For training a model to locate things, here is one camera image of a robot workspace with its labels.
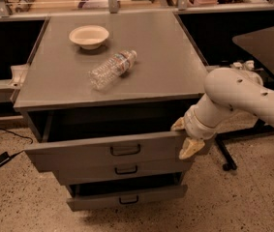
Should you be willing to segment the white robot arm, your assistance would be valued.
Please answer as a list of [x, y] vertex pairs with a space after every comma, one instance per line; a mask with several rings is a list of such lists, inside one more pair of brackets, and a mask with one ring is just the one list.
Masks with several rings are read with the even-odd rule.
[[173, 131], [185, 130], [179, 158], [185, 160], [205, 146], [218, 126], [237, 110], [249, 112], [274, 128], [274, 90], [265, 88], [261, 77], [233, 68], [211, 71], [204, 80], [204, 95], [172, 126]]

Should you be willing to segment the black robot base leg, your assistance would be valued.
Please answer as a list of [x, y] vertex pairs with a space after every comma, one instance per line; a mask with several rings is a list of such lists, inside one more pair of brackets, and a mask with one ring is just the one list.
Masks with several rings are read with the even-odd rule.
[[244, 137], [263, 136], [270, 133], [274, 133], [274, 128], [263, 122], [261, 119], [257, 119], [256, 123], [251, 128], [218, 133], [215, 142], [226, 159], [226, 162], [222, 165], [223, 170], [231, 171], [237, 169], [237, 165], [225, 144], [226, 141], [241, 139]]

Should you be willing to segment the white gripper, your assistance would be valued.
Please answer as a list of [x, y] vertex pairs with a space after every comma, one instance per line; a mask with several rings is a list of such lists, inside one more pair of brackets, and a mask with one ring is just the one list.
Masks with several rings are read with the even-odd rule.
[[179, 158], [185, 160], [200, 151], [204, 146], [203, 140], [212, 138], [215, 130], [205, 126], [195, 114], [195, 105], [192, 105], [184, 114], [184, 117], [178, 118], [171, 126], [171, 131], [182, 131], [191, 137], [187, 137], [179, 152]]

